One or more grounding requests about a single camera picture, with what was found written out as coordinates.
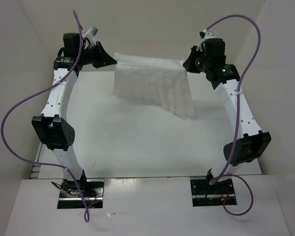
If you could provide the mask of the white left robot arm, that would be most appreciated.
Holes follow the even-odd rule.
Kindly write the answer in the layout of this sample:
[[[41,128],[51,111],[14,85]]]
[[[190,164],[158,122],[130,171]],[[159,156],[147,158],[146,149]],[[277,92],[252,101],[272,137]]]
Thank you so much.
[[[94,37],[94,33],[86,31],[63,36],[64,47],[54,61],[54,81],[47,103],[41,114],[31,121],[41,143],[65,167],[60,189],[72,191],[79,197],[89,192],[89,185],[73,150],[75,130],[66,118],[70,95],[83,66],[91,64],[101,68],[117,63]]]

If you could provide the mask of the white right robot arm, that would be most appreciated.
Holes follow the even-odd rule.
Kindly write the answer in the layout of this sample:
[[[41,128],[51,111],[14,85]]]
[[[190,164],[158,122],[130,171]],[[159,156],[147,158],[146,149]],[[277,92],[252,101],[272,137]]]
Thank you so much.
[[[206,189],[217,193],[223,181],[235,173],[243,163],[251,163],[261,157],[271,141],[256,122],[241,90],[240,75],[233,64],[226,63],[225,42],[210,37],[193,46],[183,67],[191,73],[204,73],[213,90],[221,98],[234,131],[233,141],[223,147],[220,165],[207,173]]]

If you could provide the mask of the white pleated skirt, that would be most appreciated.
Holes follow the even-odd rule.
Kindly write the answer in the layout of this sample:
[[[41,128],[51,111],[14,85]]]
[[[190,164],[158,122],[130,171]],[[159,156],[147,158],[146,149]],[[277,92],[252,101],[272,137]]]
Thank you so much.
[[[195,110],[183,61],[115,53],[114,95],[153,102],[180,118]]]

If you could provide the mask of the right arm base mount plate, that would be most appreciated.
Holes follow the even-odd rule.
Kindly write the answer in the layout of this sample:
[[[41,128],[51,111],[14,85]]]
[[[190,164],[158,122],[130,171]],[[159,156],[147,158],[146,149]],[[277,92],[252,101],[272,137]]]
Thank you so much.
[[[210,185],[205,177],[190,179],[193,207],[211,207],[237,205],[235,190],[232,180]]]

